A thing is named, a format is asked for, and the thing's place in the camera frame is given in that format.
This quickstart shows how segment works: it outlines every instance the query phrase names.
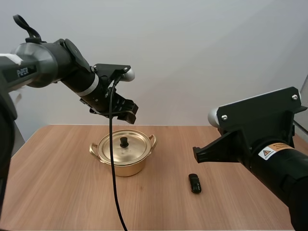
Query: black cable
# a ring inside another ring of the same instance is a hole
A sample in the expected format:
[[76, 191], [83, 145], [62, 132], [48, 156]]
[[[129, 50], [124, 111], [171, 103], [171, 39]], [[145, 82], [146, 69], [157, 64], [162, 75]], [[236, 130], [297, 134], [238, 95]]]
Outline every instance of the black cable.
[[306, 135], [308, 135], [308, 131], [303, 127], [301, 126], [299, 123], [297, 123], [295, 120], [293, 120], [293, 123], [298, 126]]
[[124, 231], [127, 231], [126, 225], [124, 223], [124, 220], [122, 218], [119, 202], [117, 200], [117, 193], [116, 193], [116, 173], [115, 173], [115, 163], [114, 163], [114, 153], [113, 153], [113, 144], [112, 144], [112, 96], [115, 90], [115, 87], [117, 85], [118, 81], [115, 81], [111, 91], [110, 91], [110, 103], [109, 103], [109, 143], [110, 143], [110, 161], [111, 161], [111, 171], [112, 171], [112, 181], [114, 185], [114, 195], [115, 195], [115, 205], [117, 213], [119, 214], [119, 218], [121, 221], [121, 224], [123, 226]]

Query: yellow warning sticker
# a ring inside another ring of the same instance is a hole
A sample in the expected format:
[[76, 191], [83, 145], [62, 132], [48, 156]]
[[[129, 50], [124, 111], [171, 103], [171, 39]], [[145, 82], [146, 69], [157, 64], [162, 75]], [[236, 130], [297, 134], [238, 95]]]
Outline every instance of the yellow warning sticker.
[[263, 159], [268, 160], [272, 155], [276, 152], [281, 151], [283, 149], [294, 149], [285, 143], [272, 143], [269, 146], [266, 146], [259, 152], [259, 156]]
[[272, 143], [269, 147], [277, 152], [283, 149], [294, 149], [285, 143]]

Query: pot lid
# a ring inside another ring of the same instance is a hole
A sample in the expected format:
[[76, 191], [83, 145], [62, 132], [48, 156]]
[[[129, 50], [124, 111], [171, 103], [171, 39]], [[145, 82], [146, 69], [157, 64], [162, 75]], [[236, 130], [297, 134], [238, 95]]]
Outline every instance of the pot lid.
[[[112, 133], [114, 163], [116, 166], [135, 164], [147, 157], [151, 151], [150, 139], [142, 132], [135, 130], [119, 130]], [[107, 164], [110, 161], [109, 135], [98, 145], [98, 154]]]

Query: screw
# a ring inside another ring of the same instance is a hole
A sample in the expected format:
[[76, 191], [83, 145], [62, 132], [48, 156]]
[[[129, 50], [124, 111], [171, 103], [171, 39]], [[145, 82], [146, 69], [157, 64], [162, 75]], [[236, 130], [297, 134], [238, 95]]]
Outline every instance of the screw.
[[223, 115], [223, 116], [221, 117], [221, 119], [222, 119], [223, 121], [226, 121], [226, 120], [228, 119], [228, 117], [227, 117], [227, 115]]
[[297, 100], [298, 96], [297, 95], [292, 95], [292, 100]]

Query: robotic arm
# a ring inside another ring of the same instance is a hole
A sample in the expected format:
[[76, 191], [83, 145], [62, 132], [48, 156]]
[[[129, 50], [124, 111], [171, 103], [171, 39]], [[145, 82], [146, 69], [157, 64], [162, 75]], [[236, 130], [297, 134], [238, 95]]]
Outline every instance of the robotic arm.
[[193, 148], [198, 163], [242, 163], [289, 207], [296, 231], [308, 230], [308, 156], [294, 149], [293, 119], [306, 109], [294, 87], [220, 106], [208, 120], [221, 137]]
[[[77, 47], [68, 39], [54, 43], [41, 40], [19, 15], [14, 21], [25, 29], [29, 37], [11, 54], [0, 54], [0, 211], [14, 145], [15, 106], [9, 92], [24, 85], [42, 88], [62, 81], [75, 92], [90, 113], [109, 117], [110, 84], [132, 81], [134, 72], [129, 65], [96, 64], [90, 66]], [[134, 124], [138, 106], [117, 93], [112, 95], [111, 115]]]

